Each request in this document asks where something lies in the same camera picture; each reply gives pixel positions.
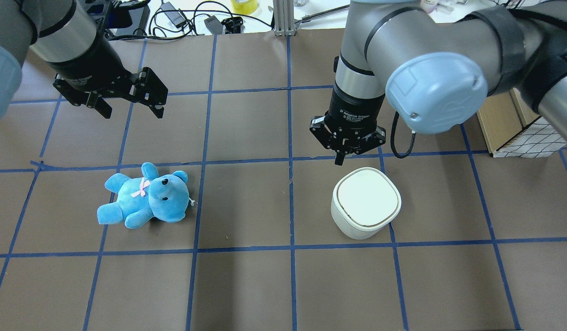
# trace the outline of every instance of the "plush toy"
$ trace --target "plush toy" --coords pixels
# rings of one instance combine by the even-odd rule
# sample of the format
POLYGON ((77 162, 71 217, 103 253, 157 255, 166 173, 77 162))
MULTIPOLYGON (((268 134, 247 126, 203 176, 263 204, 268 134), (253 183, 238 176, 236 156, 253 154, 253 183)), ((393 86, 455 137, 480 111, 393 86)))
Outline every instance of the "plush toy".
POLYGON ((151 218, 174 223, 183 220, 185 210, 193 200, 189 199, 187 174, 178 170, 159 176, 154 164, 142 165, 142 178, 130 178, 115 174, 105 181, 105 188, 118 195, 114 203, 97 209, 99 224, 118 224, 124 221, 126 228, 140 228, 151 218))

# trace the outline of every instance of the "yellow tape roll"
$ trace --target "yellow tape roll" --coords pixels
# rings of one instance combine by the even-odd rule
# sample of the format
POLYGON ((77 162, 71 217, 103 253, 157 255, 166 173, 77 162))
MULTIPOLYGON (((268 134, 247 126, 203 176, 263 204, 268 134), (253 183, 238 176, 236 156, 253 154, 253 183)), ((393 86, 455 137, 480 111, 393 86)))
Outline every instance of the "yellow tape roll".
POLYGON ((234 12, 243 15, 249 15, 258 7, 257 0, 230 0, 230 2, 232 2, 234 12))

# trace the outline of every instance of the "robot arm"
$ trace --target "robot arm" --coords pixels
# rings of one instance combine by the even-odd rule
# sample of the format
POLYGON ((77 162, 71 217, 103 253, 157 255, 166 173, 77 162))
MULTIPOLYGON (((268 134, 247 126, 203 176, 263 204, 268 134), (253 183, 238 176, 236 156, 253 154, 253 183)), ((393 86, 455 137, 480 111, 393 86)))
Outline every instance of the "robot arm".
POLYGON ((109 0, 0 0, 0 119, 21 82, 30 47, 57 72, 54 87, 75 106, 109 119, 105 97, 147 105, 163 117, 168 90, 150 68, 127 71, 104 37, 109 0))
POLYGON ((517 86, 567 139, 567 0, 496 6, 447 26, 417 2, 354 0, 339 58, 329 110, 310 123, 338 165, 385 142, 384 97, 412 130, 437 134, 517 86))

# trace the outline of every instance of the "rounded square object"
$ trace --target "rounded square object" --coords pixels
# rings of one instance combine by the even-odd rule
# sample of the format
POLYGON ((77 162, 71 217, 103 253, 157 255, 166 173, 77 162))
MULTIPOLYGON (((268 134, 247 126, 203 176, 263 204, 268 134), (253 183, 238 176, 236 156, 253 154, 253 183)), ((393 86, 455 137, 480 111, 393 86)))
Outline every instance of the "rounded square object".
POLYGON ((399 213, 401 197, 392 181, 375 168, 359 168, 334 187, 330 210, 340 230, 367 239, 399 213))

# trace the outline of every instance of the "power adapter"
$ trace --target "power adapter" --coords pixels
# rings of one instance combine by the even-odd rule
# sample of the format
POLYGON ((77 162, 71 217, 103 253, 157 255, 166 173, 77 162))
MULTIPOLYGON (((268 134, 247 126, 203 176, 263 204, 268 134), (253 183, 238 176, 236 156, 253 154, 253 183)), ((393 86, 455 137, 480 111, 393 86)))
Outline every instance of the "power adapter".
POLYGON ((178 12, 175 7, 171 4, 171 2, 164 2, 161 4, 160 9, 164 12, 164 14, 168 17, 168 19, 175 25, 177 28, 181 28, 183 25, 186 24, 185 17, 178 12))

